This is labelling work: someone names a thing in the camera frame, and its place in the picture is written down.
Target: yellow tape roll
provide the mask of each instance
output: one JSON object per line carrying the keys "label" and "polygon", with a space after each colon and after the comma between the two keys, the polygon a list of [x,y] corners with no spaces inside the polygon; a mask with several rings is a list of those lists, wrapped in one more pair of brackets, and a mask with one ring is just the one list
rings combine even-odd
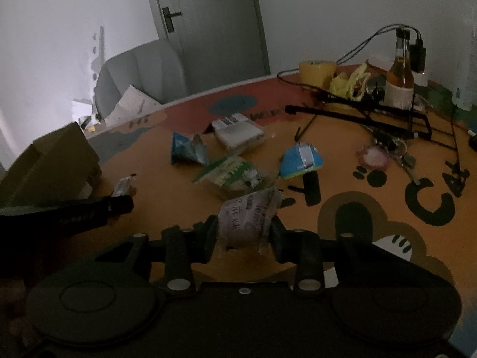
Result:
{"label": "yellow tape roll", "polygon": [[301,83],[328,90],[336,71],[335,62],[306,61],[299,64]]}

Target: white sticker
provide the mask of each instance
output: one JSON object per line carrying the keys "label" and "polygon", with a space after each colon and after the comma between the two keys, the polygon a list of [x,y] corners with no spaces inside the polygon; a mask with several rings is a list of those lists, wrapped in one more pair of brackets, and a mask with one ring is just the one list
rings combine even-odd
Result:
{"label": "white sticker", "polygon": [[212,127],[214,128],[214,130],[217,131],[217,130],[225,129],[237,123],[247,122],[248,120],[249,119],[245,117],[243,114],[235,113],[235,114],[232,114],[231,116],[224,117],[220,120],[212,121]]}
{"label": "white sticker", "polygon": [[414,89],[397,87],[386,82],[385,105],[409,110],[413,104]]}
{"label": "white sticker", "polygon": [[309,144],[302,143],[298,147],[298,152],[300,152],[301,161],[303,163],[302,168],[315,167],[315,158],[313,157],[312,147]]}

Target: snack package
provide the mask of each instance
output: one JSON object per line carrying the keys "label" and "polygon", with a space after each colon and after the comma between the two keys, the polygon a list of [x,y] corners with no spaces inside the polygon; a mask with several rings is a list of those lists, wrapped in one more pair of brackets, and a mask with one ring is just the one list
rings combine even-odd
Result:
{"label": "snack package", "polygon": [[225,202],[219,213],[220,249],[256,245],[262,253],[267,246],[271,219],[280,204],[281,192],[276,187]]}
{"label": "snack package", "polygon": [[271,174],[257,170],[240,156],[226,156],[208,166],[192,182],[204,181],[221,198],[229,200],[266,189],[274,180]]}
{"label": "snack package", "polygon": [[280,177],[291,179],[323,166],[323,159],[316,148],[308,143],[299,143],[288,149],[281,160]]}
{"label": "snack package", "polygon": [[193,161],[203,166],[210,164],[207,147],[199,135],[194,135],[192,139],[188,139],[178,133],[173,134],[171,164],[174,165],[179,161]]}
{"label": "snack package", "polygon": [[116,184],[111,197],[121,197],[123,195],[132,195],[133,194],[133,184],[136,179],[136,174],[132,174],[127,178],[122,178]]}
{"label": "snack package", "polygon": [[240,113],[215,120],[211,127],[215,137],[225,145],[231,155],[240,155],[266,140],[265,132]]}
{"label": "snack package", "polygon": [[389,154],[378,146],[363,147],[357,155],[359,164],[372,170],[386,171],[392,162]]}
{"label": "snack package", "polygon": [[[366,91],[366,83],[371,77],[370,72],[366,72],[367,63],[363,63],[358,67],[348,79],[346,73],[342,72],[335,77],[330,83],[330,92],[342,98],[352,101],[361,101]],[[355,96],[354,91],[359,86],[359,92]]]}

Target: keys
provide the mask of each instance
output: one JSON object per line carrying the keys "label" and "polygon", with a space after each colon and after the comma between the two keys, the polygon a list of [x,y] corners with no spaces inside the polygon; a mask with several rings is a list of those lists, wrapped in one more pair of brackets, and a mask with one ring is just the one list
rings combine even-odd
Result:
{"label": "keys", "polygon": [[406,173],[409,175],[409,177],[411,178],[411,180],[413,181],[413,183],[416,185],[416,186],[420,186],[421,185],[421,182],[419,181],[418,178],[416,178],[416,175],[414,175],[414,172],[413,172],[413,167],[410,167],[407,163],[407,160],[413,160],[413,164],[416,165],[416,159],[413,158],[411,155],[404,155],[402,158],[395,158],[395,160],[397,161],[397,163],[402,167],[404,168],[404,170],[406,171]]}

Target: white wall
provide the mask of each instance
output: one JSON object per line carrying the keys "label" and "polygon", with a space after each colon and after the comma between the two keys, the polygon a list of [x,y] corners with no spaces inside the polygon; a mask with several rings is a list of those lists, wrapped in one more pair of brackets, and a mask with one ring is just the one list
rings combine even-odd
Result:
{"label": "white wall", "polygon": [[148,0],[0,0],[5,167],[32,140],[71,122],[72,99],[89,97],[88,48],[99,25],[106,59],[157,39]]}
{"label": "white wall", "polygon": [[[473,5],[477,0],[260,0],[272,73],[303,60],[335,61],[380,27],[404,22],[422,32],[431,79],[446,86],[456,76],[463,18]],[[395,34],[382,35],[353,61],[394,59],[394,48]]]}

